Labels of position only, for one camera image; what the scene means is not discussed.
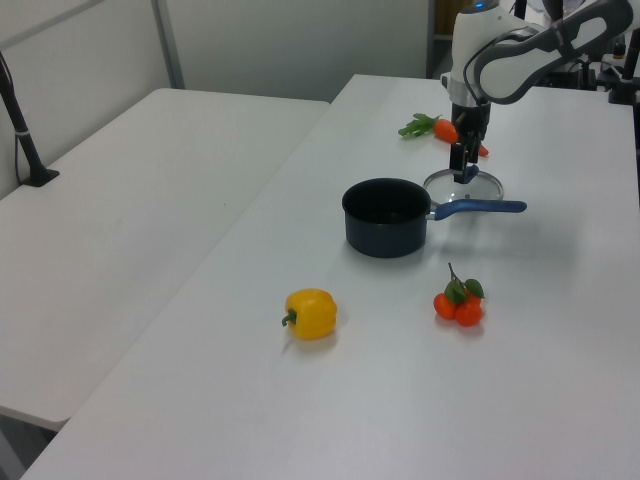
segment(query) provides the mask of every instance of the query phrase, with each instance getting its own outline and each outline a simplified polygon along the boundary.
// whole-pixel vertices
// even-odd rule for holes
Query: table surface
[[[158,90],[0,202],[0,414],[59,429],[328,108]]]
[[[404,258],[352,250],[344,191],[445,167],[396,131],[449,109],[435,81],[354,77],[24,479],[639,478],[631,109],[494,105],[481,167],[528,210],[431,222]],[[447,262],[483,282],[480,326],[434,314]],[[305,287],[333,294],[335,334],[280,325]]]

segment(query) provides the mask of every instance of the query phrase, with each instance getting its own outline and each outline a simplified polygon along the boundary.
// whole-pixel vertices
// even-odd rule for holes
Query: cable
[[[20,180],[20,173],[18,172],[18,135],[15,135],[15,154],[13,165],[16,170],[16,180],[18,181],[18,186],[20,186],[22,185],[22,180]]]
[[[11,72],[9,71],[9,66],[7,65],[7,62],[5,61],[4,57],[2,56],[2,52],[0,52],[0,64],[2,64],[2,69],[4,70],[4,73],[6,73],[7,78],[9,79],[9,84],[11,85],[11,90],[13,90],[13,78],[11,77]]]
[[[13,77],[11,76],[11,71],[9,70],[9,66],[7,65],[6,60],[4,59],[4,56],[2,55],[2,52],[0,52],[0,65],[2,65],[2,70],[4,70],[5,75],[7,76],[7,79],[9,80],[9,85],[11,86],[11,91],[15,92],[14,88],[13,88]],[[14,158],[13,158],[13,165],[16,171],[16,180],[18,182],[18,186],[22,185],[22,181],[20,180],[20,173],[18,172],[18,133],[16,132],[14,134]]]

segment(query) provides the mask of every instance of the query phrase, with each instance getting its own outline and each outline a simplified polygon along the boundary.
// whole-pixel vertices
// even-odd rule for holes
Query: black cooking pot
[[[396,258],[424,245],[427,219],[458,212],[523,212],[524,202],[454,200],[431,209],[427,191],[413,182],[376,178],[358,183],[342,197],[349,244],[365,255]]]

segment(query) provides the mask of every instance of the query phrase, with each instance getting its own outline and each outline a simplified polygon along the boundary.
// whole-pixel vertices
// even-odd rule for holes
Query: blue handle
[[[517,201],[503,200],[454,200],[436,208],[434,220],[445,219],[458,212],[507,212],[520,213],[527,209],[527,204]]]

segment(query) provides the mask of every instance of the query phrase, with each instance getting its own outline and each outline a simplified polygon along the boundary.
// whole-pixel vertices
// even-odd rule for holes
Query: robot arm
[[[548,29],[510,15],[499,0],[478,0],[463,10],[453,34],[453,69],[443,78],[460,133],[451,147],[454,179],[472,178],[467,165],[478,160],[491,102],[517,102],[546,73],[638,27],[640,0],[588,0]]]

